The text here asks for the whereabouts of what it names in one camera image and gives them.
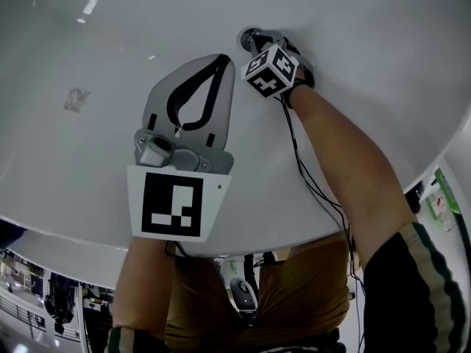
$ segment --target tan shorts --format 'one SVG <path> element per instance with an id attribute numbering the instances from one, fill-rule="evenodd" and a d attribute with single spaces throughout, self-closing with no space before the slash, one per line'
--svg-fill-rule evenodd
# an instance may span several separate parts
<path id="1" fill-rule="evenodd" d="M 245 328 L 212 260 L 177 259 L 166 326 L 175 352 L 229 352 L 306 340 L 330 332 L 348 308 L 344 233 L 291 251 L 261 268 L 255 326 Z"/>

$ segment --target white tabletop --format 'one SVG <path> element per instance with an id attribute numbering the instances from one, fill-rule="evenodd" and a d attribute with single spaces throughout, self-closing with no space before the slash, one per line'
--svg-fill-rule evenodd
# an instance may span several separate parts
<path id="1" fill-rule="evenodd" d="M 208 54 L 240 68 L 248 26 L 282 29 L 316 61 L 317 90 L 375 140 L 404 189 L 468 116 L 471 0 L 0 0 L 0 10 L 0 217 L 74 240 L 129 244 L 126 167 L 150 90 Z M 91 92 L 80 113 L 64 108 L 72 88 Z M 239 79 L 226 150 L 233 181 L 191 252 L 262 252 L 338 229 L 297 173 L 280 105 Z"/>
<path id="2" fill-rule="evenodd" d="M 445 155 L 446 162 L 450 166 L 457 183 L 464 194 L 466 203 L 471 206 L 471 119 L 464 125 L 460 135 L 454 140 L 453 145 Z M 458 201 L 460 208 L 465 201 Z M 466 221 L 471 229 L 470 219 Z"/>

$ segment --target striped sleeve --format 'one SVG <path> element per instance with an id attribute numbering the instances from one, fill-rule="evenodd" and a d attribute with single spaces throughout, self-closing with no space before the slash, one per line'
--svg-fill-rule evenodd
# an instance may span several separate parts
<path id="1" fill-rule="evenodd" d="M 466 312 L 458 284 L 425 228 L 411 224 L 365 269 L 365 352 L 460 352 Z"/>
<path id="2" fill-rule="evenodd" d="M 110 331 L 105 353 L 170 353 L 168 346 L 160 339 L 144 331 L 117 327 Z"/>

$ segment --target black cable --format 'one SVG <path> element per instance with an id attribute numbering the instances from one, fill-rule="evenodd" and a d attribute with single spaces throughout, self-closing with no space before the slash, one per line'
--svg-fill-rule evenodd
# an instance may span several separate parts
<path id="1" fill-rule="evenodd" d="M 171 243 L 171 242 L 172 242 L 171 240 L 168 240 L 168 241 L 165 242 L 165 248 L 163 249 L 164 252 L 166 253 L 167 256 L 170 256 L 170 257 L 181 257 L 181 256 L 179 256 L 179 255 L 172 254 L 171 252 L 169 252 L 169 250 L 168 250 L 167 248 L 168 248 L 168 246 L 169 246 L 169 243 Z M 188 259 L 194 259 L 194 260 L 197 259 L 197 257 L 191 256 L 191 255 L 189 255 L 189 254 L 185 251 L 185 249 L 183 248 L 183 245 L 181 244 L 181 242 L 176 242 L 176 241 L 174 241 L 173 243 L 175 244 L 175 246 L 178 248 L 178 250 L 179 250 L 179 251 L 181 252 L 181 254 L 183 255 L 182 257 L 186 257 L 186 258 L 188 258 Z"/>
<path id="2" fill-rule="evenodd" d="M 347 231 L 347 227 L 345 225 L 345 218 L 344 218 L 344 214 L 342 211 L 340 211 L 339 208 L 341 208 L 341 205 L 335 203 L 335 202 L 332 202 L 328 197 L 326 197 L 326 195 L 322 192 L 322 190 L 320 189 L 320 187 L 317 185 L 316 181 L 314 180 L 314 178 L 309 174 L 309 171 L 308 169 L 305 167 L 304 163 L 301 161 L 300 159 L 300 156 L 299 156 L 299 153 L 298 153 L 298 150 L 297 150 L 297 142 L 296 142 L 296 137 L 294 136 L 294 130 L 293 130 L 293 126 L 292 126 L 292 122 L 291 122 L 291 116 L 289 115 L 289 111 L 288 111 L 288 108 L 286 106 L 286 103 L 283 99 L 283 95 L 281 95 L 281 99 L 275 97 L 275 99 L 277 99 L 278 101 L 281 102 L 281 104 L 283 105 L 283 111 L 285 113 L 285 117 L 286 117 L 286 120 L 288 122 L 288 127 L 289 127 L 289 132 L 291 133 L 291 141 L 293 142 L 293 148 L 294 148 L 294 156 L 296 157 L 296 161 L 297 161 L 297 166 L 298 166 L 298 170 L 301 174 L 301 177 L 304 179 L 306 185 L 308 185 L 308 187 L 314 191 L 314 193 L 319 196 L 321 199 L 324 199 L 325 201 L 327 201 L 330 206 L 340 215 L 341 217 L 341 225 L 343 227 L 343 230 L 345 232 L 345 236 L 346 236 L 346 239 L 347 239 L 347 244 L 348 244 L 348 251 L 350 253 L 350 276 L 355 279 L 355 292 L 356 292 L 356 312 L 357 312 L 357 321 L 358 321 L 358 353 L 360 352 L 361 350 L 361 344 L 363 343 L 363 340 L 364 340 L 364 333 L 362 335 L 362 337 L 360 338 L 360 335 L 361 335 L 361 322 L 360 322 L 360 310 L 358 309 L 358 282 L 360 282 L 360 285 L 361 285 L 361 290 L 362 290 L 362 293 L 363 295 L 365 296 L 366 295 L 366 292 L 365 292 L 365 287 L 364 287 L 364 283 L 363 281 L 356 275 L 355 273 L 355 265 L 354 265 L 354 256 L 353 256 L 353 249 L 352 249 L 352 245 L 350 243 L 350 236 L 348 234 L 348 231 Z M 312 183 L 316 186 L 317 190 L 314 190 L 314 188 L 309 184 L 309 181 L 306 179 L 305 177 L 305 173 L 304 171 L 306 172 L 306 174 L 309 176 L 310 180 L 312 181 Z M 311 192 L 311 194 L 313 195 L 313 197 L 317 200 L 315 194 Z M 338 224 L 337 220 L 332 216 L 331 213 L 329 213 L 329 215 L 332 217 L 332 219 Z"/>

